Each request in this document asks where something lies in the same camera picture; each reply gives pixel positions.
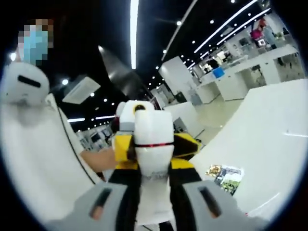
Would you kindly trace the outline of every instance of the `ceiling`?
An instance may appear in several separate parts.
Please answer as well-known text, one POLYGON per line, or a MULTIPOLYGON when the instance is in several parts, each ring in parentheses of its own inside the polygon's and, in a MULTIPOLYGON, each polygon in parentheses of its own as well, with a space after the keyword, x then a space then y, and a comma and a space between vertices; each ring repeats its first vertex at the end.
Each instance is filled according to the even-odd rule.
MULTIPOLYGON (((176 22, 182 20, 192 2, 193 0, 140 0, 136 72, 149 89, 163 83, 156 66, 178 55, 183 55, 183 60, 189 58, 197 61, 201 52, 209 50, 209 44, 214 46, 221 39, 220 33, 197 54, 193 53, 194 50, 250 1, 235 0, 235 3, 231 3, 231 0, 199 0, 180 26, 162 61, 163 50, 178 27, 176 22)), ((36 6, 40 10, 32 8, 28 11, 27 18, 54 19, 54 49, 50 50, 48 60, 43 61, 40 68, 48 75, 56 100, 67 117, 86 119, 85 122, 72 123, 73 129, 93 127, 94 122, 90 120, 93 117, 114 115, 117 104, 128 100, 128 97, 111 83, 98 46, 106 48, 124 65, 130 67, 130 1, 57 0, 48 7, 36 6), (98 82, 101 88, 95 92, 94 97, 86 99, 81 105, 62 103, 62 80, 67 78, 72 81, 80 74, 88 75, 98 82)), ((248 12, 252 16, 259 13, 258 4, 239 15, 231 25, 241 25, 247 21, 248 12)))

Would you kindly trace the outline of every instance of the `air vent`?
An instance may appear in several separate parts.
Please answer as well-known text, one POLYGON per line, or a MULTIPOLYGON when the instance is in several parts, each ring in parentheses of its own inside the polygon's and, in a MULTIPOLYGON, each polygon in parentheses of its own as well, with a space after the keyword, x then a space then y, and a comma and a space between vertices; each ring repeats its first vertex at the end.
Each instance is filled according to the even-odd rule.
POLYGON ((71 83, 64 91, 65 103, 81 104, 90 94, 95 92, 101 86, 93 79, 85 76, 79 76, 73 83, 71 83))

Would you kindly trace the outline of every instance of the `ceiling light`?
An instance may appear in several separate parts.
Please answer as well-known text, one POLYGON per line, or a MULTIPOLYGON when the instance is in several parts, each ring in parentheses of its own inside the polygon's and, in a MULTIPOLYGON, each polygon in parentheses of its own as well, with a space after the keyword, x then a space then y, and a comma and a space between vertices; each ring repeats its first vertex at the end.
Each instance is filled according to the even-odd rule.
POLYGON ((221 41, 219 41, 217 43, 217 45, 221 44, 223 41, 225 41, 227 38, 229 38, 230 36, 232 36, 233 33, 236 33, 237 31, 239 31, 240 29, 242 29, 244 26, 246 26, 247 24, 249 24, 250 22, 252 22, 255 18, 260 17, 261 15, 263 15, 264 13, 270 11, 270 8, 262 11, 261 13, 258 13, 256 16, 252 17, 251 19, 249 19, 247 22, 245 22, 244 24, 240 25, 237 29, 235 29, 234 31, 232 31, 231 33, 229 33, 225 38, 223 38, 221 41))
POLYGON ((209 54, 209 52, 205 52, 200 58, 203 59, 204 56, 206 56, 207 54, 209 54))
POLYGON ((85 118, 78 118, 78 119, 68 119, 67 122, 73 123, 73 122, 80 122, 85 121, 85 118))
POLYGON ((12 61, 15 61, 15 59, 16 59, 16 52, 13 52, 13 53, 10 54, 10 59, 12 61))
POLYGON ((62 85, 67 85, 68 84, 68 80, 67 79, 63 79, 62 80, 62 85))
POLYGON ((130 59, 132 69, 136 69, 138 5, 139 0, 130 1, 130 59))
POLYGON ((110 119, 110 118, 114 118, 115 115, 108 115, 108 116, 101 116, 101 117, 96 117, 95 119, 110 119))
POLYGON ((229 18, 224 24, 222 24, 211 36, 209 36, 195 51, 197 53, 204 45, 206 45, 219 31, 221 31, 227 24, 229 24, 234 18, 236 18, 240 13, 250 7, 252 4, 258 2, 258 0, 252 0, 250 3, 242 7, 238 12, 236 12, 231 18, 229 18))
POLYGON ((196 64, 196 63, 193 63, 192 65, 190 65, 190 66, 188 67, 188 69, 190 69, 191 67, 193 67, 195 64, 196 64))

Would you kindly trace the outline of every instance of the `poster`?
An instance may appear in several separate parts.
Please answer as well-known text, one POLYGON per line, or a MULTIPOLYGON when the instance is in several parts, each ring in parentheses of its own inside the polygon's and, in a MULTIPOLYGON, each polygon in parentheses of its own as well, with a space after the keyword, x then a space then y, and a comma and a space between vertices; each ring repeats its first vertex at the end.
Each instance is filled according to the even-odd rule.
POLYGON ((233 196, 243 179, 244 170, 231 166, 211 165, 205 174, 213 177, 214 183, 233 196))

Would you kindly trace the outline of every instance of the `tiled floor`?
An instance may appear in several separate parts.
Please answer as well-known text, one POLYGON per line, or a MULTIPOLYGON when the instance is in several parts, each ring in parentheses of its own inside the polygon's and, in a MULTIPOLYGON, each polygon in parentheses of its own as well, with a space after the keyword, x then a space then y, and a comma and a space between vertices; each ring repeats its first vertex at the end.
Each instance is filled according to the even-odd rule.
POLYGON ((197 137, 204 145, 207 145, 221 128, 225 126, 243 100, 225 102, 219 95, 213 102, 196 106, 199 121, 205 130, 197 137))

